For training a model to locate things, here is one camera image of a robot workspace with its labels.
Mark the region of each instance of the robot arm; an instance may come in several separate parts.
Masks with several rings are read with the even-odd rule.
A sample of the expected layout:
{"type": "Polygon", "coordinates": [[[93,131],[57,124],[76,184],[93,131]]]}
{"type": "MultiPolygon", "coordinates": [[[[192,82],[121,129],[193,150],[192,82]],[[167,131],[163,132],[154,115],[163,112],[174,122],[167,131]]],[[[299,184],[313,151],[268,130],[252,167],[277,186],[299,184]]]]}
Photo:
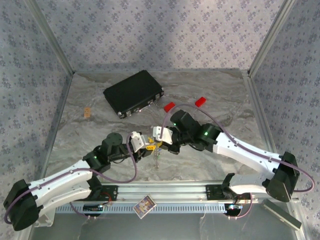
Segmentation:
{"type": "MultiPolygon", "coordinates": [[[[162,143],[160,148],[178,154],[181,146],[190,145],[198,151],[207,150],[233,158],[260,173],[255,176],[229,173],[221,185],[222,195],[226,199],[234,200],[238,195],[249,192],[267,192],[283,202],[291,199],[299,177],[297,171],[243,150],[231,142],[219,127],[210,123],[201,125],[183,110],[173,114],[170,120],[174,127],[164,128],[161,138],[162,128],[158,126],[153,129],[155,142],[162,143]]],[[[254,152],[297,165],[295,156],[288,152],[279,156],[239,139],[234,140],[254,152]]],[[[19,231],[32,225],[39,217],[58,206],[75,200],[96,200],[101,194],[97,172],[102,174],[110,169],[113,161],[130,157],[129,150],[137,163],[141,158],[149,156],[154,149],[153,141],[138,132],[131,134],[130,149],[122,141],[120,134],[110,133],[100,146],[69,168],[29,184],[24,180],[16,182],[3,204],[9,211],[8,216],[14,230],[19,231]],[[31,189],[34,190],[12,204],[19,195],[31,189]]]]}

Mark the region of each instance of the small red object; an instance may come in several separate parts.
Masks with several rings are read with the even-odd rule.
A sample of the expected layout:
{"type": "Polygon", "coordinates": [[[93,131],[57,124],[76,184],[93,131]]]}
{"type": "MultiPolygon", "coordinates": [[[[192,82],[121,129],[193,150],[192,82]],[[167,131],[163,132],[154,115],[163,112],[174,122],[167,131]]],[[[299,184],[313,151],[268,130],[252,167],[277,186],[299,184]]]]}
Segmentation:
{"type": "Polygon", "coordinates": [[[170,102],[168,105],[166,105],[163,109],[165,110],[165,112],[169,112],[170,109],[172,109],[175,106],[175,104],[173,102],[170,102]]]}
{"type": "Polygon", "coordinates": [[[195,105],[200,108],[206,101],[207,99],[202,96],[195,102],[195,105]]]}

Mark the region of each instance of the marble surface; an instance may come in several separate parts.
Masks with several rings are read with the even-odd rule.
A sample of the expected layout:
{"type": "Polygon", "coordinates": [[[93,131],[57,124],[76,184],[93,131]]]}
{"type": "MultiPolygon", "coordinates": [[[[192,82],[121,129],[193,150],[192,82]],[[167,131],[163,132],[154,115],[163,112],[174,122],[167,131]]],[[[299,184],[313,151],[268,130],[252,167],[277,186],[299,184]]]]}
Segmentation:
{"type": "MultiPolygon", "coordinates": [[[[62,119],[49,158],[47,176],[60,171],[100,145],[111,132],[118,132],[125,141],[128,133],[152,134],[152,126],[160,126],[170,102],[194,102],[204,96],[202,106],[235,137],[263,148],[256,119],[240,71],[154,71],[150,74],[163,86],[164,96],[142,112],[119,119],[106,101],[105,88],[131,76],[134,72],[75,74],[63,110],[62,119]],[[91,117],[84,118],[84,108],[91,108],[91,117]]],[[[196,109],[184,108],[201,124],[209,118],[196,109]]],[[[223,180],[228,173],[251,174],[254,170],[241,163],[208,151],[198,152],[184,146],[179,155],[162,150],[159,168],[153,156],[137,165],[137,181],[223,180]]],[[[111,164],[104,173],[116,180],[134,175],[132,161],[111,164]]]]}

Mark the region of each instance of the metal bar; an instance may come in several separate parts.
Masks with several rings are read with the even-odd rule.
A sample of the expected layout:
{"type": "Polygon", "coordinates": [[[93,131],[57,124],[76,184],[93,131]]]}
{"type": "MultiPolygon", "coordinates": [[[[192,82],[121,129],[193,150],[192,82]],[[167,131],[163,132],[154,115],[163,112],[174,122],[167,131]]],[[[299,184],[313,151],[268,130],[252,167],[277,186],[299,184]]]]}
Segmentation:
{"type": "Polygon", "coordinates": [[[257,54],[255,55],[254,60],[249,68],[249,75],[251,78],[255,76],[258,71],[258,68],[264,61],[267,53],[269,52],[272,44],[276,40],[278,33],[280,32],[281,28],[285,24],[285,21],[288,18],[291,9],[293,8],[296,0],[285,0],[281,5],[278,14],[276,15],[268,33],[266,34],[257,54]]]}
{"type": "MultiPolygon", "coordinates": [[[[142,68],[129,68],[129,69],[115,69],[112,71],[108,71],[108,73],[112,73],[112,74],[123,74],[123,73],[136,73],[138,71],[143,70],[142,68]]],[[[167,68],[167,69],[152,69],[150,70],[150,73],[160,73],[160,72],[170,72],[170,73],[175,73],[175,72],[190,72],[190,71],[194,71],[194,72],[207,72],[207,71],[219,71],[219,72],[223,72],[223,71],[228,71],[228,72],[238,72],[240,70],[240,68],[179,68],[179,69],[175,69],[175,68],[167,68]]],[[[89,70],[77,70],[75,69],[75,74],[81,75],[83,76],[88,76],[91,74],[104,74],[106,73],[105,69],[101,69],[101,70],[94,70],[94,71],[89,71],[89,70]]]]}
{"type": "Polygon", "coordinates": [[[43,15],[39,5],[35,0],[24,0],[25,4],[29,8],[31,14],[34,17],[34,20],[38,23],[43,35],[47,39],[48,43],[52,47],[53,52],[56,57],[59,59],[65,72],[71,77],[74,74],[74,71],[64,53],[60,47],[58,40],[56,39],[54,33],[52,32],[45,16],[43,15]]]}
{"type": "MultiPolygon", "coordinates": [[[[118,185],[117,201],[115,203],[138,203],[146,195],[158,203],[223,203],[231,204],[233,200],[207,200],[206,185],[220,185],[221,181],[167,181],[167,182],[134,182],[118,185]]],[[[260,194],[261,197],[269,197],[266,193],[260,194]]],[[[98,204],[100,201],[86,201],[86,204],[98,204]]],[[[248,200],[240,200],[239,203],[248,203],[248,200]]]]}
{"type": "Polygon", "coordinates": [[[253,107],[254,116],[256,119],[256,123],[258,125],[258,129],[261,135],[261,138],[264,142],[266,150],[272,153],[276,153],[276,145],[273,140],[269,124],[267,121],[267,117],[265,115],[262,103],[259,98],[259,94],[256,88],[254,81],[249,77],[246,71],[242,71],[244,85],[247,89],[249,100],[253,107]]]}
{"type": "Polygon", "coordinates": [[[312,239],[311,230],[305,214],[303,213],[301,202],[288,202],[287,203],[289,213],[302,223],[302,228],[299,231],[295,231],[295,235],[298,240],[312,239]]]}
{"type": "Polygon", "coordinates": [[[53,126],[53,131],[51,133],[52,137],[49,140],[49,143],[47,145],[48,150],[47,150],[47,153],[45,155],[44,163],[43,163],[42,170],[41,170],[41,173],[40,173],[40,176],[39,176],[40,179],[42,179],[42,178],[44,178],[46,176],[47,167],[48,167],[48,163],[49,163],[49,157],[50,157],[51,151],[52,151],[52,149],[54,147],[54,143],[55,143],[55,140],[56,140],[59,124],[60,124],[60,121],[61,121],[62,114],[64,112],[64,108],[65,108],[65,105],[66,105],[68,93],[69,93],[69,90],[70,90],[71,82],[72,82],[72,79],[69,80],[68,83],[65,84],[63,89],[62,89],[61,98],[60,98],[58,106],[56,108],[57,110],[59,109],[59,111],[57,112],[58,113],[57,116],[54,116],[54,117],[56,117],[56,119],[54,119],[52,121],[53,123],[55,123],[55,126],[53,126]]]}
{"type": "MultiPolygon", "coordinates": [[[[135,203],[114,203],[104,206],[103,211],[83,211],[82,203],[75,203],[77,211],[84,214],[134,214],[135,203]]],[[[224,203],[157,203],[150,214],[204,214],[226,213],[224,203]]],[[[66,204],[56,209],[56,214],[74,214],[75,212],[66,204]]]]}

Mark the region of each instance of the wire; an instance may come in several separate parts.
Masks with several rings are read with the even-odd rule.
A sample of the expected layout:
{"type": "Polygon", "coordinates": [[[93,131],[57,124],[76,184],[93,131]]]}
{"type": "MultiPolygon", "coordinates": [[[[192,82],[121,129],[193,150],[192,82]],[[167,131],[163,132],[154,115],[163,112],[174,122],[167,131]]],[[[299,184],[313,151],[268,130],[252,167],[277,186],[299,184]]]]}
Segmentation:
{"type": "Polygon", "coordinates": [[[108,203],[111,203],[111,204],[112,204],[112,198],[111,198],[111,196],[110,196],[109,193],[107,193],[107,192],[102,192],[101,195],[107,195],[107,196],[109,197],[108,202],[105,202],[105,203],[103,203],[103,204],[101,204],[101,205],[106,205],[106,204],[108,204],[108,203]]]}
{"type": "Polygon", "coordinates": [[[120,163],[122,163],[124,160],[126,160],[126,158],[124,158],[124,159],[122,159],[121,161],[118,161],[118,162],[113,161],[113,163],[115,163],[115,164],[120,164],[120,163]]]}
{"type": "Polygon", "coordinates": [[[76,214],[78,214],[78,215],[80,215],[80,216],[82,216],[82,217],[85,217],[85,218],[89,218],[89,216],[87,216],[87,215],[85,215],[84,213],[81,213],[81,212],[79,212],[76,208],[75,208],[75,206],[72,204],[72,202],[69,202],[69,204],[70,204],[70,207],[72,208],[72,210],[76,213],[76,214]]]}
{"type": "Polygon", "coordinates": [[[134,180],[136,179],[136,177],[137,177],[138,168],[137,168],[137,163],[136,163],[136,160],[135,160],[135,158],[134,158],[134,155],[133,155],[133,153],[131,152],[131,149],[130,149],[130,146],[129,146],[130,136],[131,136],[131,133],[128,134],[128,136],[126,137],[126,143],[125,143],[125,144],[126,144],[128,153],[129,153],[129,155],[130,155],[130,157],[131,157],[131,159],[132,159],[133,166],[134,166],[134,176],[133,176],[133,178],[131,178],[130,180],[127,180],[127,181],[118,181],[118,180],[111,179],[111,178],[103,175],[102,173],[100,173],[100,172],[98,172],[98,171],[96,171],[96,170],[93,170],[93,169],[91,169],[91,168],[85,168],[85,167],[80,167],[80,168],[76,168],[76,169],[73,169],[73,170],[64,172],[64,173],[62,173],[62,174],[60,174],[60,175],[58,175],[58,176],[56,176],[56,177],[54,177],[54,178],[52,178],[52,179],[44,182],[44,183],[39,184],[38,186],[32,187],[31,189],[29,189],[29,190],[21,193],[16,199],[14,199],[13,202],[9,205],[9,207],[8,207],[8,208],[6,209],[6,211],[5,211],[5,214],[4,214],[4,217],[3,217],[5,223],[6,223],[6,224],[12,224],[12,222],[10,222],[10,221],[8,220],[9,212],[10,212],[10,210],[13,208],[13,206],[14,206],[21,198],[23,198],[25,195],[31,193],[31,192],[34,191],[34,190],[41,189],[42,187],[44,187],[44,186],[46,186],[46,185],[48,185],[48,184],[50,184],[50,183],[52,183],[52,182],[60,179],[60,178],[63,178],[63,177],[65,177],[65,176],[67,176],[67,175],[70,175],[70,174],[74,174],[74,173],[76,173],[76,172],[89,171],[89,172],[92,172],[92,173],[94,173],[94,174],[96,174],[96,175],[99,175],[99,176],[102,177],[103,179],[106,179],[106,180],[108,180],[108,181],[110,181],[110,182],[113,182],[113,183],[116,183],[116,184],[128,184],[128,183],[131,183],[132,181],[134,181],[134,180]]]}
{"type": "Polygon", "coordinates": [[[202,152],[202,150],[196,148],[195,146],[192,146],[191,144],[189,144],[189,146],[190,146],[192,149],[194,149],[194,150],[197,150],[197,151],[199,151],[199,152],[202,152]]]}
{"type": "Polygon", "coordinates": [[[249,212],[251,211],[251,209],[252,209],[253,203],[254,203],[254,200],[253,200],[253,198],[252,198],[252,194],[250,193],[250,205],[249,205],[248,210],[247,210],[244,214],[240,215],[241,210],[242,210],[242,209],[240,209],[240,212],[239,212],[239,215],[240,215],[240,216],[239,216],[239,215],[238,215],[238,216],[228,216],[228,218],[231,218],[231,219],[240,219],[240,218],[243,218],[243,217],[247,216],[247,215],[249,214],[249,212]]]}
{"type": "Polygon", "coordinates": [[[233,137],[226,131],[225,127],[220,123],[218,122],[213,116],[211,116],[207,111],[197,107],[197,106],[194,106],[194,105],[191,105],[191,104],[188,104],[188,103],[182,103],[182,104],[179,104],[179,105],[176,105],[174,106],[173,108],[171,108],[167,114],[165,115],[164,119],[163,119],[163,122],[162,122],[162,128],[161,128],[161,132],[160,132],[160,138],[162,138],[163,134],[164,134],[164,128],[165,128],[165,125],[167,124],[167,121],[170,117],[170,113],[175,109],[175,108],[178,108],[178,107],[182,107],[182,106],[188,106],[188,107],[191,107],[191,108],[195,108],[197,110],[199,110],[200,112],[204,113],[205,115],[207,115],[212,121],[214,121],[220,128],[221,130],[227,135],[227,137],[234,143],[236,144],[237,146],[239,146],[240,148],[242,148],[243,150],[247,151],[248,153],[251,153],[253,155],[256,155],[258,157],[261,157],[263,159],[266,159],[266,160],[270,160],[270,161],[273,161],[273,162],[276,162],[276,163],[279,163],[279,164],[282,164],[282,165],[285,165],[287,167],[290,167],[294,170],[297,170],[301,173],[303,173],[304,175],[306,175],[310,181],[311,181],[311,187],[307,188],[307,189],[303,189],[303,190],[294,190],[295,193],[308,193],[308,192],[311,192],[314,188],[315,188],[315,180],[312,178],[312,176],[307,173],[305,170],[301,169],[300,167],[298,166],[295,166],[291,163],[288,163],[288,162],[285,162],[285,161],[281,161],[281,160],[278,160],[278,159],[275,159],[273,157],[269,158],[269,156],[266,156],[266,155],[263,155],[259,152],[256,152],[256,151],[253,151],[245,146],[243,146],[242,144],[238,143],[236,140],[233,139],[233,137]]]}

